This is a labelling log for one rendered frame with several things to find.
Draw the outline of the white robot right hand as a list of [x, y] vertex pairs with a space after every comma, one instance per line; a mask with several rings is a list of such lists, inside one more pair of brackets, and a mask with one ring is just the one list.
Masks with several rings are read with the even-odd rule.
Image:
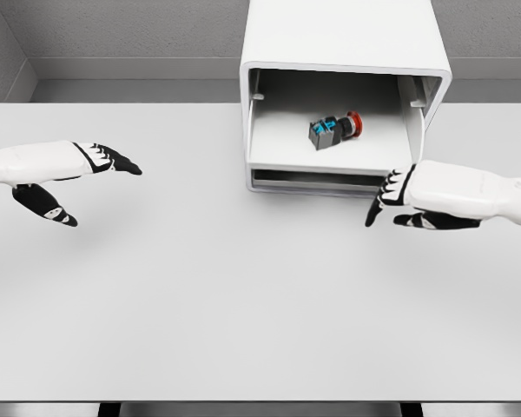
[[386, 206], [410, 206], [417, 212], [398, 215], [396, 225], [429, 230], [478, 228], [502, 214], [514, 180], [488, 171], [424, 160], [392, 170], [381, 183], [366, 215], [370, 227]]

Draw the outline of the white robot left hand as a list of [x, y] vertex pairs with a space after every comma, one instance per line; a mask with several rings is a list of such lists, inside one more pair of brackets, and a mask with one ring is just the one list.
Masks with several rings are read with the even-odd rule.
[[114, 170], [141, 175], [129, 158], [99, 143], [41, 142], [0, 149], [0, 184], [12, 187], [13, 198], [44, 219], [75, 227], [77, 220], [42, 187]]

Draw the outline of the white cabinet drawer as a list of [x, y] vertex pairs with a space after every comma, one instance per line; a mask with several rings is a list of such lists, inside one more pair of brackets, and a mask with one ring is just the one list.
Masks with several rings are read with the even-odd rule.
[[[253, 169], [385, 175], [422, 156], [422, 84], [412, 76], [263, 70], [247, 139]], [[359, 113], [357, 138], [317, 150], [309, 126], [326, 116]]]

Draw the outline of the white tabletop storage cabinet shell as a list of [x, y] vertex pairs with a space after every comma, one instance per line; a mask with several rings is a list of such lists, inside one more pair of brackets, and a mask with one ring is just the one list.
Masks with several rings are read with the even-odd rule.
[[240, 65], [247, 187], [257, 192], [374, 195], [385, 175], [253, 169], [251, 111], [263, 70], [412, 76], [425, 133], [452, 82], [431, 0], [250, 0]]

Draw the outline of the grey red-button load switch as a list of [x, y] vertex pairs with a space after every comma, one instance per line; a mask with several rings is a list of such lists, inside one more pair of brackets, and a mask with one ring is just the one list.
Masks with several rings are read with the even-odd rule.
[[308, 137], [316, 150], [323, 150], [338, 145], [362, 133], [363, 122], [356, 111], [349, 111], [337, 118], [328, 116], [309, 124]]

